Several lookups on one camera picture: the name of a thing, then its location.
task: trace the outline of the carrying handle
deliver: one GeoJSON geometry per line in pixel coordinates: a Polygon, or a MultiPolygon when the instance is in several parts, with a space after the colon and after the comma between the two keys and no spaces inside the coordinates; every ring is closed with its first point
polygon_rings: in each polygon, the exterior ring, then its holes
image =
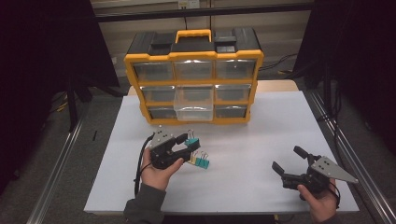
{"type": "Polygon", "coordinates": [[[212,32],[210,30],[181,30],[177,31],[176,43],[181,37],[208,36],[209,42],[212,42],[212,32]]]}

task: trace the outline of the metal rail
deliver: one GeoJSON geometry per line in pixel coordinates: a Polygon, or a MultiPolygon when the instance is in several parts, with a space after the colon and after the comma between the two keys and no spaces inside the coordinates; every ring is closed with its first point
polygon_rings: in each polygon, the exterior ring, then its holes
{"type": "Polygon", "coordinates": [[[35,208],[33,209],[32,214],[26,222],[27,224],[41,224],[43,222],[47,210],[50,206],[52,197],[55,194],[58,182],[62,176],[62,172],[64,171],[64,166],[66,165],[70,152],[73,149],[73,145],[78,138],[78,134],[82,126],[82,121],[85,119],[88,113],[88,108],[89,104],[84,104],[81,116],[74,131],[67,135],[61,154],[59,155],[59,158],[52,169],[46,186],[44,187],[37,203],[35,204],[35,208]]]}
{"type": "MultiPolygon", "coordinates": [[[[318,111],[321,115],[326,114],[326,110],[324,109],[323,100],[319,96],[317,92],[312,93],[311,97],[317,106],[318,111]]],[[[335,128],[335,121],[332,119],[327,119],[326,124],[330,131],[333,133],[335,128]]],[[[352,145],[349,144],[347,138],[344,136],[344,133],[337,128],[337,143],[340,149],[343,151],[346,159],[351,165],[353,171],[355,172],[357,178],[361,182],[361,185],[366,190],[368,196],[370,197],[373,205],[375,206],[377,212],[382,217],[384,223],[392,224],[396,223],[396,216],[392,211],[387,199],[385,198],[382,191],[379,189],[378,185],[374,182],[371,176],[368,174],[367,170],[364,168],[361,160],[359,160],[358,155],[355,153],[352,145]]]]}
{"type": "Polygon", "coordinates": [[[94,19],[97,22],[142,21],[142,20],[183,18],[183,17],[307,11],[307,10],[311,10],[314,7],[314,5],[315,5],[314,2],[310,2],[310,3],[298,3],[298,4],[256,6],[256,7],[208,7],[208,8],[196,8],[196,9],[186,9],[186,10],[176,9],[176,10],[139,12],[139,13],[98,14],[94,19]]]}

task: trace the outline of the wall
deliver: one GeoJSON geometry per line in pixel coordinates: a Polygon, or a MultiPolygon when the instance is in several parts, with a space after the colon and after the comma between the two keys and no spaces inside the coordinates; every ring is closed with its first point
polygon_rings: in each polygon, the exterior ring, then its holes
{"type": "MultiPolygon", "coordinates": [[[[136,13],[178,9],[174,0],[91,0],[98,14],[136,13]]],[[[277,4],[302,3],[302,0],[201,0],[200,7],[247,7],[277,4]]],[[[213,17],[189,17],[188,29],[231,30],[233,27],[250,26],[257,33],[265,54],[264,65],[275,63],[281,57],[298,53],[310,11],[255,13],[213,17]]],[[[116,21],[100,23],[109,53],[117,59],[115,64],[118,76],[125,76],[123,57],[138,32],[156,31],[159,33],[184,30],[184,18],[116,21]]],[[[290,58],[291,67],[295,58],[290,58]]]]}

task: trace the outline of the binder clip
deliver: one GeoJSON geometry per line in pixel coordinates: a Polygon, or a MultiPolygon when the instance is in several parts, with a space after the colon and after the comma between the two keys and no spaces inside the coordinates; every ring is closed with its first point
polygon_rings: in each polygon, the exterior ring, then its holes
{"type": "Polygon", "coordinates": [[[209,155],[206,152],[201,151],[201,156],[198,158],[197,154],[197,151],[191,153],[191,159],[188,161],[188,163],[207,169],[207,167],[209,166],[209,160],[207,159],[207,157],[209,157],[209,155]]]}

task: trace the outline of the storage cabinet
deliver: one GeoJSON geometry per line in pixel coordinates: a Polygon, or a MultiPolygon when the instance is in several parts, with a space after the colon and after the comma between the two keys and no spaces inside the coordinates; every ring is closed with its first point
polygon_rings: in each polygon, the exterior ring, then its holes
{"type": "Polygon", "coordinates": [[[228,124],[250,120],[263,57],[254,30],[235,28],[137,34],[124,61],[148,123],[228,124]]]}

